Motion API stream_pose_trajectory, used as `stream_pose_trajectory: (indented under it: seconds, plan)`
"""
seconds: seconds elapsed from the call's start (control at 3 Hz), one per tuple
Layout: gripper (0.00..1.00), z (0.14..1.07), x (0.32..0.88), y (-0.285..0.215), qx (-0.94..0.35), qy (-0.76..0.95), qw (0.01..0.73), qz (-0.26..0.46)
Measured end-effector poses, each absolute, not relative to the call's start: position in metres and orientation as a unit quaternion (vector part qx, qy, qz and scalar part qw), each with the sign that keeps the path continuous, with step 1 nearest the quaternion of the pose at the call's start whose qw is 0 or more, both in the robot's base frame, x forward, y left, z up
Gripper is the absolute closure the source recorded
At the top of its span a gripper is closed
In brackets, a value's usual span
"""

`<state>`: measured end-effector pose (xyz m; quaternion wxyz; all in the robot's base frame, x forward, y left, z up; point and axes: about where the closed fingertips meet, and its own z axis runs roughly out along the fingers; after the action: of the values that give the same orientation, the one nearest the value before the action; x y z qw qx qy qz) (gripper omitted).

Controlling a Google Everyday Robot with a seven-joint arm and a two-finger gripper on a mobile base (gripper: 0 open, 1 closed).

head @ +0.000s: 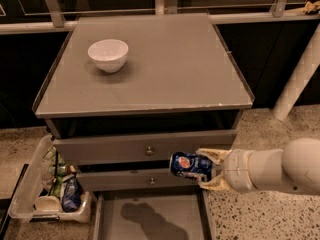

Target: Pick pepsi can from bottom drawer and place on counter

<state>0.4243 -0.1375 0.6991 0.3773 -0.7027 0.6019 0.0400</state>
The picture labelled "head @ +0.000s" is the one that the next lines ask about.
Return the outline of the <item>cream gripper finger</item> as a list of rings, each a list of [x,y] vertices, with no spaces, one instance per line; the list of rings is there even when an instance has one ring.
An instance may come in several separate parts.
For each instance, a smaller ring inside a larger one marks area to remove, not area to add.
[[[225,179],[223,177],[215,177],[209,182],[201,182],[199,186],[202,189],[210,190],[210,191],[223,191],[223,190],[229,190],[230,187],[226,183]]]
[[[208,157],[216,165],[222,165],[230,153],[230,150],[223,149],[199,148],[196,150],[197,155]]]

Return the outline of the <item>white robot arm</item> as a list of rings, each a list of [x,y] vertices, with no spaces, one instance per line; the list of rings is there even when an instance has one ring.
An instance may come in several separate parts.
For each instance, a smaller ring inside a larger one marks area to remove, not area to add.
[[[196,154],[209,158],[221,168],[211,181],[200,183],[203,189],[320,194],[320,141],[317,139],[297,139],[283,149],[200,148]]]

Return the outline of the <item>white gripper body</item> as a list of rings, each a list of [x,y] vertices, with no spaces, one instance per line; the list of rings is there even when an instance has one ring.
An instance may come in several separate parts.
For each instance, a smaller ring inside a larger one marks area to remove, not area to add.
[[[238,193],[256,191],[250,178],[249,160],[253,150],[232,150],[223,161],[223,177],[226,183]]]

